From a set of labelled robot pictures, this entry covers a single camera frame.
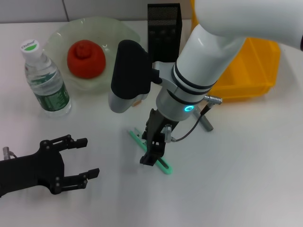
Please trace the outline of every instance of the table surface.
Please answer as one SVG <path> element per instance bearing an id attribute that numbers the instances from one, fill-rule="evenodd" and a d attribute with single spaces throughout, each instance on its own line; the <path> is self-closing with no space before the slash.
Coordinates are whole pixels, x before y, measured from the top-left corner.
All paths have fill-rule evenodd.
<path id="1" fill-rule="evenodd" d="M 125 22 L 147 47 L 146 21 Z M 107 94 L 72 88 L 69 115 L 50 119 L 27 85 L 18 48 L 42 44 L 64 23 L 0 24 L 0 145 L 30 155 L 44 139 L 71 134 L 88 146 L 61 152 L 65 175 L 100 168 L 85 190 L 52 195 L 37 186 L 0 199 L 5 227 L 301 227 L 303 223 L 303 54 L 281 45 L 276 86 L 263 97 L 216 106 L 214 131 L 197 127 L 168 144 L 172 175 L 139 164 L 143 151 L 127 134 L 144 129 L 160 87 L 124 114 L 110 111 Z M 189 36 L 184 21 L 181 47 Z M 180 122 L 173 136 L 195 123 Z"/>

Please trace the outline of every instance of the white bottle cap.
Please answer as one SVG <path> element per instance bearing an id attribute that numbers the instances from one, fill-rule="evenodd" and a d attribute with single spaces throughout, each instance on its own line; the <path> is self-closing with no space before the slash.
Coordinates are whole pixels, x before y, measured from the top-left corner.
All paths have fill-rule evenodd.
<path id="1" fill-rule="evenodd" d="M 42 55 L 42 48 L 35 39 L 24 41 L 20 46 L 25 61 L 37 61 Z"/>

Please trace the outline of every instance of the tomato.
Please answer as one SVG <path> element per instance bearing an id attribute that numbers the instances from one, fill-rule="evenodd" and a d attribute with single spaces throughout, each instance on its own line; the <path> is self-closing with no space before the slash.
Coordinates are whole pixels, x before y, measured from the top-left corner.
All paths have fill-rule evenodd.
<path id="1" fill-rule="evenodd" d="M 74 43 L 67 54 L 67 66 L 76 77 L 91 79 L 105 69 L 106 60 L 102 48 L 89 40 Z"/>

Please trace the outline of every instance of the yellow tray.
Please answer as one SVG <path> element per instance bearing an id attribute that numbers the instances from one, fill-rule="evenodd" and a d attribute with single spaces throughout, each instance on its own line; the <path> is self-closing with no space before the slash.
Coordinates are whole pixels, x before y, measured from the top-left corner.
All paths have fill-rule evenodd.
<path id="1" fill-rule="evenodd" d="M 192 30 L 198 24 L 194 1 L 191 0 Z M 280 48 L 275 42 L 247 38 L 209 95 L 219 96 L 224 101 L 238 101 L 267 93 L 276 83 L 280 54 Z"/>

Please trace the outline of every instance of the plastic water bottle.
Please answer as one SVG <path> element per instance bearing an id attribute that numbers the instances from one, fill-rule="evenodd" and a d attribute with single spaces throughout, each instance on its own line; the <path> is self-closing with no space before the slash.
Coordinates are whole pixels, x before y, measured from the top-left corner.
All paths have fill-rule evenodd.
<path id="1" fill-rule="evenodd" d="M 71 100 L 55 63 L 42 53 L 37 40 L 23 42 L 20 49 L 26 61 L 27 82 L 45 113 L 50 117 L 67 114 Z"/>

